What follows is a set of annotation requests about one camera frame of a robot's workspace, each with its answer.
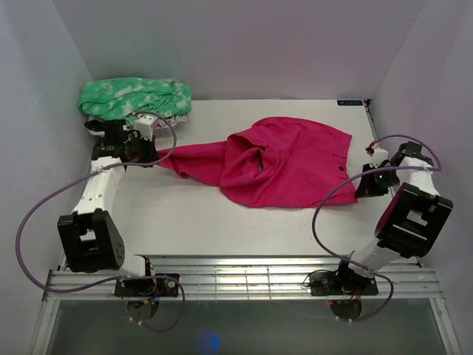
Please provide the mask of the pink trousers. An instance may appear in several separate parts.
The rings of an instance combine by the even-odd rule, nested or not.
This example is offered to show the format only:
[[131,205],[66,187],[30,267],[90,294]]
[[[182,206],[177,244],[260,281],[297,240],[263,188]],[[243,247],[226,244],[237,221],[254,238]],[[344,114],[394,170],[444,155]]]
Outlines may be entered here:
[[159,165],[182,178],[217,187],[252,208],[312,208],[356,203],[348,182],[351,135],[301,118],[268,117],[225,141],[158,152]]

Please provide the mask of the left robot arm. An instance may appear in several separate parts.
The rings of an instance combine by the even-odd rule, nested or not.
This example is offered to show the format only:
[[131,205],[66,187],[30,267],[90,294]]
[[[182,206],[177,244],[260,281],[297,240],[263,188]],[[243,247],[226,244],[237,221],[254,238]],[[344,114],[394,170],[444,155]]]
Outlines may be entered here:
[[175,133],[170,120],[150,111],[139,112],[133,124],[124,119],[99,124],[83,193],[72,212],[57,222],[71,271],[113,271],[132,277],[131,286],[143,296],[156,289],[157,278],[150,273],[146,258],[126,251],[112,219],[112,207],[129,167],[148,168],[162,161],[155,141],[163,129]]

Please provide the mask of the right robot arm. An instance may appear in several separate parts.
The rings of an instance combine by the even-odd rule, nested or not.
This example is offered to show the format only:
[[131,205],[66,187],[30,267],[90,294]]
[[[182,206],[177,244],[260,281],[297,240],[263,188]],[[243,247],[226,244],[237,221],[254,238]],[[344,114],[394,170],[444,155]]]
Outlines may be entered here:
[[341,261],[334,285],[343,294],[374,283],[374,273],[394,260],[424,257],[437,240],[453,210],[453,202],[434,187],[436,160],[423,153],[423,146],[407,141],[388,157],[388,151],[373,142],[367,148],[370,162],[363,165],[355,197],[379,197],[391,187],[397,192],[375,227],[374,238],[353,251],[350,263]]

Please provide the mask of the white plastic basket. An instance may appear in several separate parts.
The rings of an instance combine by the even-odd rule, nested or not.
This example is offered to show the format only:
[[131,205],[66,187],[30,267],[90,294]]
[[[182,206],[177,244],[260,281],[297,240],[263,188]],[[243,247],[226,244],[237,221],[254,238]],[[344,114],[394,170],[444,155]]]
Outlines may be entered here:
[[[167,138],[172,136],[172,126],[167,120],[161,120],[167,125],[167,127],[155,127],[154,128],[154,139],[155,138]],[[133,124],[126,120],[111,120],[102,121],[104,131],[93,132],[89,130],[92,135],[102,137],[103,142],[107,144],[125,143],[132,138],[142,139],[140,133],[133,128]]]

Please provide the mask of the black white clothes in basket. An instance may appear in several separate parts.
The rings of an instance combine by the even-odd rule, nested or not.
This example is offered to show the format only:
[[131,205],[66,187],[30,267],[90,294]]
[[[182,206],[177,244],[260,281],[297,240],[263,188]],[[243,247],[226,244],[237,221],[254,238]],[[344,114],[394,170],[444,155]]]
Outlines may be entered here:
[[[188,118],[188,114],[183,114],[183,115],[173,115],[171,117],[166,118],[166,120],[172,125],[175,126],[178,123],[184,123],[186,122]],[[101,132],[104,131],[103,128],[103,122],[96,118],[95,116],[90,115],[89,119],[87,122],[84,123],[84,126],[93,132]],[[163,123],[161,120],[158,120],[153,127],[167,127],[165,123]]]

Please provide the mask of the green white patterned garment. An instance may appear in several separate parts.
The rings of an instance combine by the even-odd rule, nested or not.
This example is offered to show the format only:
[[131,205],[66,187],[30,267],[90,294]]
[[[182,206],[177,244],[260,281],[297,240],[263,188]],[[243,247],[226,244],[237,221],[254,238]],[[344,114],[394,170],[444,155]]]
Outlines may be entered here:
[[164,118],[191,111],[191,88],[176,79],[111,78],[90,81],[81,90],[78,108],[102,121],[124,119],[134,123],[137,111]]

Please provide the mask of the blue table label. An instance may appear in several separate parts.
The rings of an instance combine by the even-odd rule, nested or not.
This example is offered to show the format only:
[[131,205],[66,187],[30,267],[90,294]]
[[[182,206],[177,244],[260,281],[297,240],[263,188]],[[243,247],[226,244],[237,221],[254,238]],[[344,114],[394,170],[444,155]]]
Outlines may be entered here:
[[351,106],[363,106],[364,102],[362,100],[337,100],[339,106],[351,107]]

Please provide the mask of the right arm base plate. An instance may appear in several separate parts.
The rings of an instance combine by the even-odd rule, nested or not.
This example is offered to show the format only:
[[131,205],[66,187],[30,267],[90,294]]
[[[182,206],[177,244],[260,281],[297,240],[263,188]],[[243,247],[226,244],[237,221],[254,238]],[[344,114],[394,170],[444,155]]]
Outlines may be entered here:
[[312,296],[375,296],[378,286],[374,278],[354,274],[342,276],[335,271],[314,271],[306,277],[302,285],[310,289]]

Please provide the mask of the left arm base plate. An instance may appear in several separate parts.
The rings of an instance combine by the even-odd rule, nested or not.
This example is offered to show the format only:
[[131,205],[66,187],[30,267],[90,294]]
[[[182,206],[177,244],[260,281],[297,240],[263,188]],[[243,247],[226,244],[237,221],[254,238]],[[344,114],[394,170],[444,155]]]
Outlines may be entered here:
[[124,280],[115,284],[116,297],[176,297],[179,293],[179,274],[162,274],[165,278],[152,280]]

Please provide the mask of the aluminium front rail frame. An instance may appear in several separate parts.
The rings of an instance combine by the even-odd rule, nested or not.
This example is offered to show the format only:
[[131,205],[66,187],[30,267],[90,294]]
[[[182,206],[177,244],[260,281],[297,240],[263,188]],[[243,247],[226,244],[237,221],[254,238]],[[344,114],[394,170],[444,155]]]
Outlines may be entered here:
[[192,180],[132,167],[112,214],[128,250],[180,275],[188,302],[302,300],[310,296],[303,276],[335,268],[331,251],[365,246],[393,195],[327,207],[315,241],[312,209],[250,209]]

